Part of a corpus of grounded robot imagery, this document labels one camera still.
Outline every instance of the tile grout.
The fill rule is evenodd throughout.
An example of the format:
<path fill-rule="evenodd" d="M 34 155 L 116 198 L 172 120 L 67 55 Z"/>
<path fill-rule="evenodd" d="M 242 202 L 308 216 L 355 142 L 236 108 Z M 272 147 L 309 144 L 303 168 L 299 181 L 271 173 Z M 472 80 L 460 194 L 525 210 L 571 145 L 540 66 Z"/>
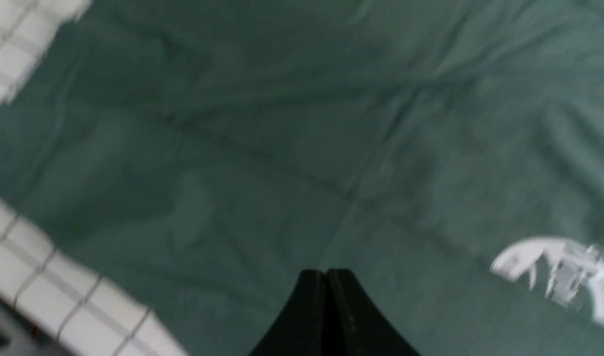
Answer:
<path fill-rule="evenodd" d="M 0 50 L 6 45 L 6 43 L 7 43 L 6 41 L 8 41 L 10 39 L 10 37 L 14 34 L 15 30 L 17 30 L 19 28 L 19 26 L 21 25 L 21 23 L 27 18 L 29 13 L 31 13 L 31 11 L 38 5 L 38 1 L 39 0 L 32 0 L 31 3 L 22 7 L 23 11 L 19 15 L 19 18 L 17 18 L 17 20 L 15 20 L 10 25 L 9 29 L 6 29 L 6 32 L 1 37 Z"/>
<path fill-rule="evenodd" d="M 147 308 L 146 309 L 146 313 L 144 313 L 144 316 L 142 316 L 142 318 L 139 320 L 139 322 L 137 323 L 137 325 L 135 325 L 135 327 L 130 332 L 130 334 L 128 334 L 124 338 L 124 340 L 122 341 L 122 343 L 117 347 L 117 349 L 115 349 L 115 351 L 112 354 L 112 356 L 118 356 L 119 353 L 122 351 L 122 349 L 124 349 L 126 347 L 126 345 L 129 344 L 130 340 L 133 340 L 133 338 L 135 337 L 135 334 L 137 334 L 137 332 L 142 327 L 142 325 L 144 325 L 144 322 L 146 321 L 146 319 L 148 318 L 148 316 L 150 315 L 150 313 L 151 313 L 151 309 Z"/>
<path fill-rule="evenodd" d="M 57 342 L 60 342 L 60 334 L 65 329 L 65 326 L 67 326 L 67 324 L 74 317 L 74 315 L 76 315 L 76 313 L 78 313 L 80 311 L 80 309 L 82 309 L 83 306 L 85 306 L 85 304 L 87 304 L 87 302 L 89 301 L 89 298 L 95 293 L 95 291 L 98 289 L 98 287 L 100 286 L 101 283 L 102 283 L 102 276 L 100 275 L 98 277 L 98 279 L 96 280 L 96 282 L 94 283 L 94 285 L 91 287 L 91 289 L 89 289 L 89 291 L 87 292 L 85 297 L 83 299 L 79 300 L 78 303 L 76 304 L 76 306 L 74 306 L 74 308 L 71 309 L 71 311 L 69 311 L 69 313 L 67 313 L 67 316 L 65 316 L 64 320 L 60 324 L 60 327 L 58 327 L 58 332 L 56 333 Z"/>
<path fill-rule="evenodd" d="M 27 288 L 29 288 L 30 284 L 42 274 L 43 270 L 45 269 L 45 266 L 47 266 L 49 261 L 51 261 L 51 259 L 53 259 L 56 255 L 56 251 L 58 251 L 58 249 L 54 247 L 49 253 L 49 256 L 47 256 L 47 258 L 45 259 L 45 261 L 43 261 L 42 264 L 35 268 L 35 271 L 29 277 L 27 277 L 23 284 L 21 284 L 19 290 L 17 290 L 17 293 L 14 296 L 14 302 L 12 303 L 13 309 L 17 308 L 17 302 L 19 301 L 20 296 L 26 291 Z"/>

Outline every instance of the white graphic print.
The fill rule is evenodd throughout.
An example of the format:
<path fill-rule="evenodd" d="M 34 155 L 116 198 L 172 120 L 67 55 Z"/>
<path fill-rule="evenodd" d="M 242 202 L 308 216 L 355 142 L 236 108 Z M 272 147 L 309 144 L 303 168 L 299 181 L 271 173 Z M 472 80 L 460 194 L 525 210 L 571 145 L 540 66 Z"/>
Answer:
<path fill-rule="evenodd" d="M 546 275 L 538 275 L 542 263 L 548 264 Z M 587 292 L 593 320 L 604 325 L 604 258 L 598 245 L 584 246 L 557 236 L 531 237 L 506 248 L 490 270 L 511 282 L 526 275 L 529 290 L 535 289 L 538 278 L 546 279 L 542 281 L 546 298 L 576 311 L 582 307 L 582 293 Z"/>

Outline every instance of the wrinkled cloth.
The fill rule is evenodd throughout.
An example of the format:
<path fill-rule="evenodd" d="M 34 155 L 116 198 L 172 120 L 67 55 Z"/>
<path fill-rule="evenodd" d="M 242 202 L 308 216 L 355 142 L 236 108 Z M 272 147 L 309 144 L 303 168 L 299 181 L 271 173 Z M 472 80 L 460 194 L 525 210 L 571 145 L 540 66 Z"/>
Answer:
<path fill-rule="evenodd" d="M 604 246 L 604 1 L 95 0 L 0 108 L 0 194 L 192 355 L 330 267 L 424 356 L 604 355 L 489 272 Z"/>

